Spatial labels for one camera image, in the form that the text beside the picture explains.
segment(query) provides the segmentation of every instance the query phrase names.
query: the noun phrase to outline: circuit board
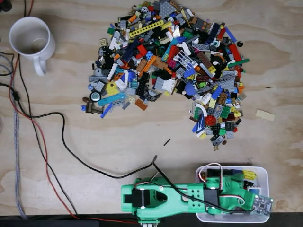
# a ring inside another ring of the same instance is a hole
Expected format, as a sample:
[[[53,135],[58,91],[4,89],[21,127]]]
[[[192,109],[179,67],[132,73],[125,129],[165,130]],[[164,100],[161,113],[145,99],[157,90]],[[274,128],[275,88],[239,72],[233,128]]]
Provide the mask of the circuit board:
[[[253,202],[253,214],[258,214],[262,216],[269,216],[271,207],[273,205],[273,199],[270,197],[255,195]]]

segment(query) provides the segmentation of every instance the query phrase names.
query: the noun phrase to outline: yellow lego beam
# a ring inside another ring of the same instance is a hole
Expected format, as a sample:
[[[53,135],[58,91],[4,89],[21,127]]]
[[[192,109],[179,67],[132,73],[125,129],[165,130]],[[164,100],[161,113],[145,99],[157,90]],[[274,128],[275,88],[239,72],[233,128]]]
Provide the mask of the yellow lego beam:
[[[163,20],[159,20],[159,21],[157,21],[157,22],[155,22],[155,23],[153,23],[151,25],[148,25],[148,26],[140,28],[140,29],[138,29],[136,31],[130,32],[128,35],[129,35],[130,38],[133,38],[136,35],[140,35],[140,34],[142,34],[144,32],[148,32],[149,30],[152,30],[152,29],[154,29],[156,27],[159,27],[159,26],[161,26],[163,24],[164,24]]]

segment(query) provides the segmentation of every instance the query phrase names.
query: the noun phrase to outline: lime green lego piece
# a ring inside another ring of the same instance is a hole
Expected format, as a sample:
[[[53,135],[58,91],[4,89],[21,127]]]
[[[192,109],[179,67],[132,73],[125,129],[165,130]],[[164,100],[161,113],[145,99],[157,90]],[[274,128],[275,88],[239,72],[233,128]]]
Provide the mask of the lime green lego piece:
[[[244,60],[241,60],[241,61],[236,61],[235,63],[231,63],[231,64],[228,64],[228,68],[231,68],[231,67],[234,67],[236,65],[241,65],[241,64],[244,64],[244,63],[247,63],[247,62],[250,62],[250,60],[247,58],[247,59],[244,59]]]
[[[199,83],[199,88],[205,87],[206,86],[206,82],[201,82]]]
[[[220,129],[219,130],[219,135],[220,136],[224,136],[226,134],[226,130],[225,129]]]
[[[115,30],[113,28],[109,27],[107,30],[107,33],[112,35],[115,33]]]
[[[231,111],[231,107],[230,106],[224,106],[223,110],[221,112],[220,117],[226,119],[228,117],[229,112]]]

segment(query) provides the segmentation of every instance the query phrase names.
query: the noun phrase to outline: gray braided cable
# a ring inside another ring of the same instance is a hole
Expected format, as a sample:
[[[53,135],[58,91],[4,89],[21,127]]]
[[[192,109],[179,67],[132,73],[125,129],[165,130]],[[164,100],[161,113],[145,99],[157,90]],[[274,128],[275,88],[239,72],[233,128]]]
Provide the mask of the gray braided cable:
[[[4,65],[0,65],[1,67],[4,67],[8,72],[9,69],[4,66]],[[12,88],[14,88],[14,82],[12,81],[11,84]],[[13,103],[16,105],[16,101],[14,99],[14,96],[12,96],[12,100]],[[23,208],[22,208],[22,203],[21,203],[21,199],[20,199],[20,162],[19,162],[19,115],[17,110],[14,109],[14,139],[15,139],[15,156],[16,156],[16,176],[15,176],[15,197],[16,197],[16,206],[18,209],[18,212],[21,216],[22,219],[27,219]]]

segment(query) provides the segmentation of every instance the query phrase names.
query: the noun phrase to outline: black cable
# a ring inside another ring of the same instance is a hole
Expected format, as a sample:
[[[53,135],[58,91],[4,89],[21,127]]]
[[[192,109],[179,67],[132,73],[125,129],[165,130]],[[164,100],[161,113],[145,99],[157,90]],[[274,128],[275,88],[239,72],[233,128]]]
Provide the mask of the black cable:
[[[12,58],[11,58],[11,61],[10,61],[10,67],[12,68],[12,72],[0,74],[0,76],[8,76],[8,75],[12,74],[13,71],[14,71],[13,61],[14,61],[14,58],[15,58],[15,54],[14,53],[5,53],[5,52],[0,51],[0,57],[1,57],[1,54],[2,55],[12,55]]]
[[[24,13],[23,13],[23,17],[27,16],[27,1],[24,0]]]
[[[18,105],[19,105],[19,107],[20,107],[21,112],[22,112],[24,115],[26,115],[27,117],[30,117],[30,116],[24,111],[24,109],[23,109],[22,104],[20,103],[20,101],[18,100],[17,102],[18,102]],[[112,176],[112,175],[107,174],[107,173],[105,173],[105,172],[103,172],[103,171],[101,171],[101,170],[95,169],[95,168],[89,166],[88,164],[86,164],[85,162],[83,162],[83,161],[82,161],[77,155],[75,155],[75,154],[69,149],[69,147],[66,145],[66,142],[65,142],[65,139],[64,139],[65,117],[64,117],[64,115],[63,115],[62,113],[60,113],[60,112],[51,112],[51,113],[47,113],[47,114],[43,114],[43,115],[39,115],[39,116],[31,116],[31,117],[32,117],[32,118],[41,118],[41,117],[46,117],[46,116],[50,116],[50,115],[59,115],[59,116],[62,117],[62,121],[63,121],[63,122],[62,122],[62,133],[61,133],[61,138],[62,138],[62,143],[63,143],[63,145],[64,145],[65,148],[68,150],[68,152],[69,152],[71,155],[74,156],[74,158],[76,158],[80,163],[82,163],[84,166],[86,166],[86,167],[89,168],[89,169],[91,169],[91,170],[93,170],[93,171],[95,171],[95,172],[97,172],[97,173],[103,174],[103,175],[105,175],[105,176],[114,178],[114,179],[122,179],[122,178],[128,177],[128,176],[130,176],[130,175],[133,175],[133,174],[135,174],[135,173],[137,173],[137,172],[139,172],[139,171],[141,171],[141,170],[147,169],[147,168],[149,168],[149,167],[152,166],[152,163],[150,163],[150,164],[148,164],[147,166],[144,166],[144,167],[141,167],[141,168],[139,168],[139,169],[136,169],[136,170],[134,170],[134,171],[132,171],[132,172],[130,172],[130,173],[128,173],[128,174],[125,174],[125,175],[123,175],[123,176]]]
[[[22,81],[22,84],[23,84],[25,93],[26,93],[26,95],[27,95],[29,117],[32,118],[32,117],[31,117],[31,116],[32,116],[32,111],[31,111],[31,106],[30,106],[29,94],[28,94],[28,91],[27,91],[27,87],[26,87],[26,85],[25,85],[25,83],[24,83],[23,76],[22,76],[22,71],[21,71],[20,54],[18,54],[18,61],[19,61],[19,73],[20,73],[21,81]],[[41,153],[41,155],[42,155],[44,161],[46,162],[45,156],[44,156],[43,151],[42,151],[42,148],[41,148],[41,143],[40,143],[40,140],[39,140],[39,136],[38,136],[38,133],[37,133],[37,129],[36,129],[36,127],[35,127],[35,125],[34,125],[33,122],[32,122],[32,125],[33,125],[33,128],[34,128],[34,130],[35,130],[36,139],[37,139],[37,142],[38,142],[38,146],[39,146],[39,149],[40,149],[40,153]],[[75,206],[74,206],[74,204],[72,203],[71,199],[70,199],[69,196],[66,194],[65,190],[63,189],[62,185],[60,184],[60,181],[59,181],[59,179],[57,178],[57,176],[56,176],[56,174],[55,174],[53,168],[50,166],[49,163],[47,163],[47,166],[48,166],[48,167],[50,168],[50,170],[52,171],[53,176],[55,177],[55,179],[56,179],[56,181],[57,181],[57,183],[58,183],[58,185],[59,185],[61,191],[63,192],[63,194],[65,195],[66,199],[68,200],[68,202],[69,202],[70,205],[72,206],[72,208],[73,208],[75,214],[78,214],[78,213],[77,213],[77,210],[76,210],[76,208],[75,208]]]
[[[225,208],[222,208],[222,207],[219,207],[217,205],[214,205],[210,202],[207,202],[207,201],[204,201],[204,200],[201,200],[201,199],[198,199],[196,197],[194,197],[193,195],[192,196],[189,196],[183,192],[181,192],[171,181],[170,179],[159,169],[159,167],[157,167],[157,165],[155,164],[155,161],[157,159],[157,156],[154,157],[153,161],[152,161],[152,164],[153,166],[156,168],[156,170],[163,176],[163,178],[169,183],[169,185],[177,192],[179,193],[180,195],[192,200],[192,201],[197,201],[197,202],[200,202],[200,203],[203,203],[204,205],[208,205],[210,207],[215,207],[216,209],[218,210],[221,210],[221,211],[224,211],[224,212],[228,212],[228,213],[237,213],[237,214],[247,214],[247,213],[251,213],[253,210],[228,210],[228,209],[225,209]]]

